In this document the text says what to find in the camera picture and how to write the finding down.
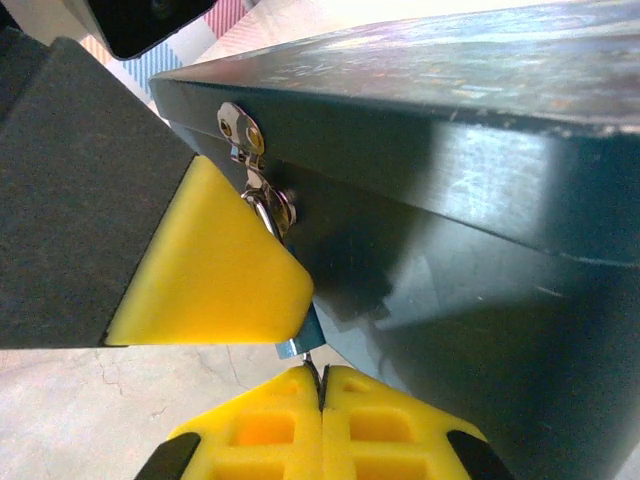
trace metal latch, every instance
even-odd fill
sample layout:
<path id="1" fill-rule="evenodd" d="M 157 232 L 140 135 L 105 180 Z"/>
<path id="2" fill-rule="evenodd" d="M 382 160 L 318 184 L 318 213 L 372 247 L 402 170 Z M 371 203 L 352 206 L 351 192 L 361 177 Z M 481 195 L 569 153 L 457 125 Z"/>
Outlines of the metal latch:
<path id="1" fill-rule="evenodd" d="M 284 191 L 276 190 L 262 175 L 266 162 L 264 137 L 256 122 L 240 107 L 223 103 L 218 110 L 220 132 L 231 143 L 231 160 L 247 168 L 247 186 L 242 198 L 251 205 L 279 240 L 296 222 L 296 209 Z"/>
<path id="2" fill-rule="evenodd" d="M 283 236 L 296 222 L 296 209 L 286 191 L 274 188 L 262 174 L 266 162 L 260 128 L 240 107 L 228 102 L 218 110 L 218 127 L 231 144 L 231 160 L 247 168 L 247 185 L 242 198 L 262 219 L 269 232 L 283 243 Z M 277 344 L 276 350 L 280 358 L 303 354 L 306 364 L 311 362 L 308 352 L 325 343 L 318 315 L 311 304 L 296 337 Z"/>

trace checkered cloth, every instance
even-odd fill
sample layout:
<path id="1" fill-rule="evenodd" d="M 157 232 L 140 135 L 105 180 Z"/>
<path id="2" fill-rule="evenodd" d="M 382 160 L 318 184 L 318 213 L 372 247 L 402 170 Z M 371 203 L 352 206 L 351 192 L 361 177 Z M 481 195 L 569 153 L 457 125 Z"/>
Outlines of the checkered cloth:
<path id="1" fill-rule="evenodd" d="M 246 13 L 242 0 L 218 0 L 207 13 L 135 60 L 116 60 L 92 35 L 85 37 L 81 44 L 149 105 L 152 102 L 149 77 L 191 65 Z"/>

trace yellow foam block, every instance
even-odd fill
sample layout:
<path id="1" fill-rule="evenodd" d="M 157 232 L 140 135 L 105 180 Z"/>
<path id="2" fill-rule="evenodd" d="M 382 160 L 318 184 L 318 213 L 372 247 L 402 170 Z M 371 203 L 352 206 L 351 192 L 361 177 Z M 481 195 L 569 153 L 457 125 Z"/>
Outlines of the yellow foam block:
<path id="1" fill-rule="evenodd" d="M 331 367 L 322 420 L 324 478 L 469 480 L 447 433 L 464 420 L 349 367 Z"/>
<path id="2" fill-rule="evenodd" d="M 300 329 L 309 274 L 205 157 L 189 167 L 107 345 L 274 343 Z"/>
<path id="3" fill-rule="evenodd" d="M 319 480 L 322 421 L 313 376 L 295 367 L 171 434 L 201 440 L 181 480 Z"/>

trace floor crack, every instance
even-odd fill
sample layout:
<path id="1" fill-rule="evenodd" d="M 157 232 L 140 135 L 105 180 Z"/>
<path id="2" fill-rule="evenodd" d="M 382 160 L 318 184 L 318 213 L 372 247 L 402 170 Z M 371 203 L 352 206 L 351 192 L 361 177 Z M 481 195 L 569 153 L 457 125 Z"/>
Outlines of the floor crack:
<path id="1" fill-rule="evenodd" d="M 108 381 L 106 379 L 106 372 L 105 372 L 104 364 L 100 360 L 100 355 L 98 354 L 97 350 L 93 352 L 93 356 L 95 357 L 96 362 L 98 362 L 98 365 L 100 365 L 100 371 L 102 372 L 102 381 L 105 383 L 105 385 L 115 385 L 116 387 L 118 387 L 118 391 L 120 392 L 120 396 L 123 397 L 124 395 L 122 394 L 122 385 L 120 385 L 120 382 L 118 382 L 118 381 L 110 382 L 110 381 Z"/>
<path id="2" fill-rule="evenodd" d="M 233 358 L 231 357 L 231 349 L 229 348 L 229 345 L 227 345 L 226 347 L 227 347 L 227 355 L 229 357 L 229 363 L 231 364 L 231 370 L 233 371 L 233 376 L 236 379 L 236 383 L 239 386 L 241 386 L 242 388 L 244 388 L 245 390 L 249 390 L 249 387 L 243 385 L 243 383 L 238 378 L 238 372 L 236 371 L 236 365 L 233 363 Z"/>

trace concrete floor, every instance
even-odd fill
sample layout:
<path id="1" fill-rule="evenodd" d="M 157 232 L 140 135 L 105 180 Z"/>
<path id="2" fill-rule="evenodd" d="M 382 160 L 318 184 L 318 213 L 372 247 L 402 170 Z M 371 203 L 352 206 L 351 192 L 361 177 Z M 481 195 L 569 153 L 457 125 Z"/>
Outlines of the concrete floor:
<path id="1" fill-rule="evenodd" d="M 0 352 L 0 479 L 133 480 L 174 427 L 299 363 L 273 345 Z"/>

